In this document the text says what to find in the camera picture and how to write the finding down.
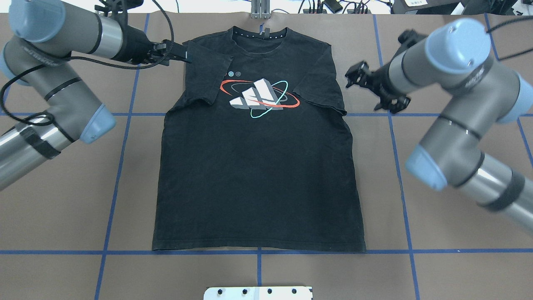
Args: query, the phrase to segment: grid line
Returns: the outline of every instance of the grid line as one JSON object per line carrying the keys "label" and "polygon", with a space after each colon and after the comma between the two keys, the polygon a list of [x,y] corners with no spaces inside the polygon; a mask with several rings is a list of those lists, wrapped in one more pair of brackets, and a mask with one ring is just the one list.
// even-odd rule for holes
{"label": "grid line", "polygon": [[[383,65],[382,60],[382,53],[381,53],[381,45],[379,43],[379,35],[378,35],[378,28],[377,28],[377,20],[376,16],[373,16],[374,18],[374,28],[375,28],[375,35],[376,35],[376,44],[378,48],[378,57],[380,65]],[[487,28],[490,29],[490,22],[488,19],[487,14],[484,14],[484,18],[487,24]],[[145,23],[145,32],[148,26],[148,19],[149,14],[147,14],[147,19]],[[490,34],[492,49],[494,51],[494,55],[497,60],[499,60],[498,53],[496,50],[496,46],[494,43],[494,39],[492,37],[492,34]],[[130,102],[130,109],[127,113],[113,113],[114,116],[127,116],[127,123],[126,123],[126,129],[125,129],[125,136],[123,140],[123,146],[122,151],[120,155],[120,161],[119,161],[119,168],[117,171],[117,178],[116,178],[116,184],[115,184],[115,190],[113,195],[113,201],[111,204],[110,209],[110,216],[108,220],[108,226],[106,231],[106,239],[104,242],[104,248],[103,250],[0,250],[0,255],[101,255],[102,261],[100,266],[100,273],[99,278],[97,282],[97,288],[95,292],[95,300],[98,299],[99,291],[101,287],[101,281],[103,277],[103,270],[104,265],[106,262],[106,256],[108,255],[130,255],[130,256],[137,256],[137,255],[256,255],[257,256],[257,284],[260,286],[262,284],[262,255],[346,255],[346,254],[358,254],[358,253],[352,253],[352,252],[320,252],[320,251],[300,251],[300,250],[263,250],[262,248],[258,248],[257,250],[171,250],[171,251],[151,251],[151,250],[108,250],[108,244],[109,244],[109,234],[110,229],[112,225],[112,218],[114,214],[115,204],[116,204],[116,196],[118,193],[118,182],[120,179],[120,173],[122,171],[122,162],[124,158],[124,151],[128,136],[128,131],[130,127],[131,118],[133,116],[165,116],[165,113],[134,113],[133,112],[133,104],[134,104],[134,98],[135,98],[135,90],[138,82],[139,77],[139,70],[137,70],[136,76],[135,76],[135,83],[134,88],[132,91],[132,99]],[[5,99],[7,99],[9,95],[9,90],[6,92]],[[32,113],[14,113],[14,115],[30,115]],[[367,254],[370,255],[406,255],[409,254],[410,261],[411,261],[411,271],[413,272],[413,279],[414,279],[414,285],[415,285],[415,295],[417,299],[419,299],[419,293],[418,293],[418,283],[416,278],[416,269],[415,269],[415,263],[414,263],[414,254],[479,254],[479,253],[497,253],[497,254],[503,254],[503,253],[533,253],[533,248],[468,248],[468,249],[413,249],[412,243],[410,240],[410,231],[409,231],[409,223],[408,223],[408,215],[407,215],[407,208],[405,205],[405,196],[403,193],[403,185],[401,181],[401,172],[399,168],[399,160],[398,160],[398,153],[397,153],[397,147],[395,144],[395,136],[393,131],[393,117],[420,117],[420,116],[438,116],[439,114],[424,114],[424,113],[399,113],[395,115],[391,115],[390,113],[349,113],[347,116],[377,116],[377,117],[387,117],[389,119],[389,127],[391,132],[391,139],[392,139],[392,146],[394,151],[394,158],[397,168],[397,175],[400,183],[400,190],[401,190],[401,197],[402,197],[402,205],[403,205],[403,213],[405,218],[405,226],[406,226],[406,235],[408,239],[408,248],[409,249],[374,249],[374,250],[367,250]],[[525,114],[522,117],[532,117],[533,114]],[[533,166],[533,157],[531,155],[531,151],[529,148],[529,144],[527,142],[526,136],[524,134],[523,126],[520,122],[520,119],[517,120],[520,133],[522,135],[522,139],[524,141],[524,145],[526,147],[526,150],[528,152],[530,163]]]}
{"label": "grid line", "polygon": [[[489,20],[487,13],[485,13],[484,16],[485,16],[485,23],[487,24],[487,29],[490,30],[491,25],[490,25],[490,20]],[[499,61],[498,50],[496,49],[496,43],[494,42],[492,32],[489,32],[489,36],[490,36],[490,44],[492,45],[492,50],[494,51],[494,57],[496,58],[496,60]],[[522,126],[522,122],[520,122],[520,118],[516,119],[516,123],[518,124],[518,129],[520,130],[520,135],[524,142],[524,147],[526,148],[526,152],[528,153],[529,163],[533,167],[533,156],[531,156],[531,149],[529,148],[528,139],[526,138],[526,134],[524,133],[524,128]]]}
{"label": "grid line", "polygon": [[[37,112],[32,113],[13,113],[15,116],[29,116],[36,114]],[[166,113],[112,113],[113,116],[119,117],[164,117]],[[346,117],[438,117],[440,113],[348,113]],[[523,114],[520,117],[530,118],[533,117],[533,114]]]}
{"label": "grid line", "polygon": [[[533,253],[533,248],[371,249],[359,252],[261,250],[263,255],[401,255],[401,254]],[[102,255],[103,250],[0,250],[0,255]],[[107,256],[258,255],[258,250],[108,250]]]}
{"label": "grid line", "polygon": [[[146,20],[144,22],[144,33],[148,30],[148,21],[150,20],[150,14],[146,14]],[[135,72],[135,81],[133,83],[133,90],[132,90],[132,96],[130,101],[130,109],[128,110],[128,113],[133,113],[133,105],[135,104],[135,95],[137,92],[137,83],[139,81],[139,73],[141,70],[137,69]],[[117,178],[115,181],[115,189],[113,191],[113,198],[111,201],[111,209],[109,210],[109,220],[107,222],[107,229],[106,229],[106,239],[104,241],[103,245],[103,253],[102,253],[102,261],[100,263],[100,271],[98,272],[98,280],[96,282],[96,289],[94,292],[94,300],[98,300],[100,297],[100,288],[102,286],[102,279],[103,279],[103,273],[104,268],[106,265],[106,258],[107,258],[107,249],[109,246],[109,237],[111,235],[111,226],[113,224],[113,216],[115,214],[115,206],[117,203],[117,196],[118,196],[118,184],[120,182],[120,176],[122,175],[122,166],[124,163],[124,153],[126,151],[126,143],[128,140],[128,133],[130,131],[130,124],[131,124],[132,116],[129,115],[128,119],[126,121],[126,129],[124,130],[124,140],[122,141],[122,149],[120,151],[120,160],[118,162],[118,170],[117,170]]]}
{"label": "grid line", "polygon": [[[377,18],[376,15],[372,15],[374,20],[374,32],[376,35],[376,45],[377,45],[377,54],[379,57],[379,65],[383,67],[383,57],[381,53],[381,45],[379,43],[379,30],[377,28]],[[391,133],[391,140],[392,140],[392,150],[394,152],[394,162],[396,164],[396,174],[398,176],[398,182],[400,184],[400,196],[401,196],[401,202],[402,202],[402,210],[403,210],[403,222],[405,225],[405,232],[406,232],[406,238],[407,238],[407,246],[409,248],[409,260],[411,263],[411,273],[413,275],[413,286],[415,288],[415,298],[416,300],[420,300],[420,292],[418,290],[418,277],[416,275],[416,265],[415,265],[415,256],[413,254],[413,245],[411,243],[411,232],[409,229],[409,217],[407,215],[407,206],[405,203],[405,195],[403,193],[403,182],[401,179],[401,170],[400,170],[400,162],[398,159],[398,149],[396,147],[396,137],[394,135],[394,126],[392,123],[392,114],[388,114],[389,119],[389,129]]]}
{"label": "grid line", "polygon": [[257,248],[257,286],[260,287],[263,285],[263,277],[262,277],[262,270],[261,270],[261,265],[262,265],[262,248],[261,247],[258,247]]}

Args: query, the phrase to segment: t-shirt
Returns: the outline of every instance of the t-shirt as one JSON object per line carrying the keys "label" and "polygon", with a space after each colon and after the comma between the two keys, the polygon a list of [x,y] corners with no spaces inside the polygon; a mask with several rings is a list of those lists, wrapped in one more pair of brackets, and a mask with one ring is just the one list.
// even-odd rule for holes
{"label": "t-shirt", "polygon": [[165,116],[153,250],[365,252],[331,45],[233,27],[186,43]]}

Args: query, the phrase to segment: black cable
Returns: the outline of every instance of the black cable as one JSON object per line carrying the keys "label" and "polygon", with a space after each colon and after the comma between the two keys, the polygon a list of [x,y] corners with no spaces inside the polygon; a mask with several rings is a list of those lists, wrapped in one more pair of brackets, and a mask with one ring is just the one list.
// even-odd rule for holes
{"label": "black cable", "polygon": [[289,13],[288,11],[282,10],[282,9],[275,9],[275,10],[272,10],[272,11],[283,11],[284,13]]}
{"label": "black cable", "polygon": [[357,8],[357,2],[354,2],[354,1],[342,1],[342,2],[348,2],[348,4],[344,7],[344,10],[341,12],[341,14],[343,14],[346,9],[348,9],[348,6],[350,6],[350,4],[354,4],[354,7],[353,7],[353,10],[355,11],[356,8]]}
{"label": "black cable", "polygon": [[527,50],[524,50],[522,52],[518,52],[518,53],[515,53],[515,54],[512,54],[512,55],[509,55],[509,56],[502,57],[502,58],[499,59],[499,61],[506,60],[506,59],[513,58],[513,57],[517,57],[517,56],[529,53],[531,51],[533,51],[533,48],[527,49]]}
{"label": "black cable", "polygon": [[384,3],[386,4],[387,6],[392,6],[392,3],[390,2],[390,0],[388,2],[385,2],[385,1],[381,1],[381,0],[376,0],[378,2],[381,2],[381,3]]}
{"label": "black cable", "polygon": [[[7,88],[9,88],[13,83],[15,83],[17,80],[23,78],[24,76],[30,74],[31,72],[33,71],[36,71],[36,70],[39,70],[39,69],[42,69],[44,68],[45,65],[38,65],[36,67],[33,67],[33,68],[30,68],[30,69],[27,69],[25,70],[24,72],[20,73],[19,75],[13,77],[12,79],[10,79],[6,84],[4,84],[4,86],[2,87],[2,89],[0,90],[0,107],[2,108],[2,111],[5,112],[5,114],[16,120],[16,121],[19,121],[21,123],[24,123],[24,124],[27,124],[27,125],[35,125],[35,126],[48,126],[52,123],[54,123],[54,116],[48,112],[42,112],[42,113],[37,113],[37,114],[33,114],[25,119],[21,119],[21,118],[18,118],[17,116],[13,115],[9,110],[7,110],[7,108],[5,107],[5,101],[4,101],[4,97],[5,97],[5,91],[7,90]],[[44,123],[34,123],[34,122],[30,122],[28,121],[29,119],[32,119],[34,117],[37,117],[37,116],[43,116],[45,118],[48,119],[48,121],[44,122]]]}
{"label": "black cable", "polygon": [[501,22],[500,24],[490,28],[489,30],[487,30],[487,33],[491,33],[493,32],[494,30],[500,28],[500,27],[503,27],[503,26],[506,26],[506,25],[509,25],[509,24],[512,24],[512,23],[516,23],[516,22],[521,22],[521,21],[527,21],[527,20],[533,20],[533,15],[528,15],[526,17],[522,17],[522,18],[518,18],[518,19],[512,19],[512,20],[509,20],[509,21],[505,21],[505,22]]}
{"label": "black cable", "polygon": [[302,0],[302,3],[300,3],[300,8],[298,9],[298,13],[300,13],[300,11],[302,10],[302,6],[303,6],[304,2],[305,2],[305,0]]}
{"label": "black cable", "polygon": [[368,4],[369,2],[370,2],[370,0],[367,0],[366,2],[363,3],[364,10],[361,9],[361,13],[363,13],[363,14],[368,13],[368,5],[367,5],[367,4]]}
{"label": "black cable", "polygon": [[[302,6],[304,2],[305,0],[302,0],[302,3],[300,3],[300,8],[298,9],[298,13],[300,13],[300,11],[302,10]],[[307,2],[309,3],[309,11],[311,12],[311,1],[307,0]]]}
{"label": "black cable", "polygon": [[144,69],[152,68],[152,67],[155,67],[156,65],[161,64],[168,57],[168,54],[172,51],[172,47],[174,46],[174,28],[172,27],[172,22],[170,21],[170,18],[168,17],[168,14],[161,7],[161,5],[159,5],[159,3],[157,3],[156,0],[152,0],[152,2],[154,2],[155,5],[157,5],[157,7],[161,11],[161,13],[163,13],[163,15],[165,16],[165,19],[168,22],[168,27],[170,29],[170,37],[171,37],[170,47],[167,49],[165,54],[163,54],[163,56],[158,61],[154,62],[151,65],[147,65],[147,66],[128,67],[128,66],[110,64],[108,62],[104,62],[104,61],[100,61],[100,60],[96,60],[96,59],[92,59],[92,58],[88,58],[88,57],[83,57],[83,56],[67,57],[67,58],[65,58],[65,60],[86,60],[86,61],[94,62],[96,64],[100,64],[100,65],[104,65],[104,66],[108,66],[108,67],[115,67],[115,68],[119,68],[119,69],[126,69],[126,70],[144,70]]}
{"label": "black cable", "polygon": [[[151,65],[147,65],[147,66],[128,67],[128,66],[109,64],[109,63],[104,62],[104,61],[100,61],[100,60],[96,60],[96,59],[92,59],[92,58],[87,58],[87,57],[69,57],[69,58],[65,58],[65,60],[69,60],[69,61],[70,60],[86,60],[86,61],[94,62],[96,64],[100,64],[100,65],[104,65],[104,66],[108,66],[108,67],[114,67],[114,68],[120,68],[120,69],[128,69],[128,70],[148,69],[148,68],[151,68],[151,67],[154,67],[156,65],[161,64],[161,62],[163,62],[168,57],[168,54],[172,51],[172,47],[174,46],[174,28],[172,27],[172,22],[170,21],[170,18],[168,17],[168,14],[161,7],[161,5],[159,5],[159,3],[157,3],[156,0],[152,0],[152,2],[155,3],[155,5],[159,8],[159,10],[161,10],[161,13],[163,13],[163,15],[165,16],[165,19],[168,22],[168,27],[170,29],[170,36],[171,36],[171,45],[170,45],[170,47],[167,49],[167,51],[165,51],[165,53],[163,54],[163,57],[161,57],[161,59],[159,59],[158,61],[154,62]],[[42,112],[42,113],[37,114],[37,115],[45,116],[48,119],[47,122],[44,122],[44,123],[33,123],[33,122],[29,122],[29,121],[27,121],[25,119],[21,119],[21,118],[16,117],[12,113],[10,113],[7,110],[7,108],[5,107],[4,97],[5,97],[6,90],[14,82],[16,82],[17,80],[19,80],[22,77],[28,75],[29,73],[31,73],[33,71],[36,71],[36,70],[39,70],[39,69],[41,69],[43,67],[45,67],[45,66],[44,65],[39,65],[39,66],[33,67],[31,69],[27,69],[26,71],[20,73],[19,75],[15,76],[11,80],[9,80],[6,84],[4,84],[4,86],[0,90],[0,108],[2,109],[3,112],[5,112],[5,114],[8,117],[10,117],[10,118],[12,118],[12,119],[14,119],[16,121],[19,121],[21,123],[24,123],[24,124],[27,124],[27,125],[35,125],[35,126],[47,126],[47,125],[50,125],[50,124],[52,124],[54,122],[54,116],[52,114],[47,113],[47,112]]]}

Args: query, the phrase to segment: silver arm segment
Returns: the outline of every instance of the silver arm segment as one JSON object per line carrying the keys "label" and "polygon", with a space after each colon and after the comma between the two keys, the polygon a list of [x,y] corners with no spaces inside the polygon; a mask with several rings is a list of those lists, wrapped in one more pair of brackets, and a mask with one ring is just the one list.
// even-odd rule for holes
{"label": "silver arm segment", "polygon": [[401,93],[438,83],[453,95],[406,162],[415,177],[439,191],[451,185],[480,206],[502,212],[533,234],[533,183],[478,149],[495,123],[515,121],[533,104],[533,88],[489,57],[484,26],[459,19],[434,31],[390,63]]}
{"label": "silver arm segment", "polygon": [[19,123],[0,137],[0,191],[76,140],[91,143],[116,124],[69,64],[57,58],[77,51],[136,65],[146,63],[153,47],[144,32],[60,0],[13,0],[9,17],[15,35],[2,50],[0,69],[14,78],[45,65],[17,82],[35,88],[54,122]]}

